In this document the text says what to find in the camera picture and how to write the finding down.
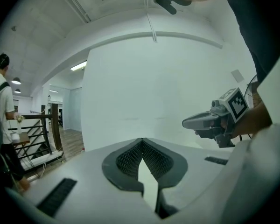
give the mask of man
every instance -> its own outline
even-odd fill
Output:
[[[180,5],[185,1],[172,0]],[[280,0],[228,0],[245,43],[255,63],[258,81],[261,83],[280,56]],[[243,134],[256,134],[270,126],[270,116],[263,102],[249,110],[236,124],[233,138]]]
[[[0,86],[6,82],[4,78],[9,66],[9,57],[6,54],[0,55]],[[14,179],[24,190],[30,187],[30,183],[24,177],[24,169],[17,157],[15,149],[12,145],[12,139],[8,130],[8,119],[16,119],[17,113],[14,112],[13,94],[10,86],[0,91],[0,124],[3,135],[3,144],[0,153],[4,157]]]

